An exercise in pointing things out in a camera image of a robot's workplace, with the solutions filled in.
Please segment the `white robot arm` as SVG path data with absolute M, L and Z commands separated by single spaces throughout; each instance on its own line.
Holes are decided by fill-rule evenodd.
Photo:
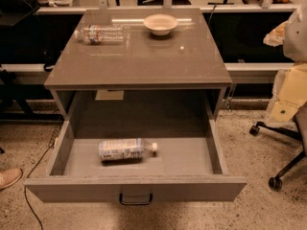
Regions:
M 294 62 L 275 76 L 267 108 L 270 123 L 286 123 L 307 103 L 307 7 L 298 7 L 287 21 L 266 34 L 263 42 L 272 47 L 282 45 L 284 56 Z

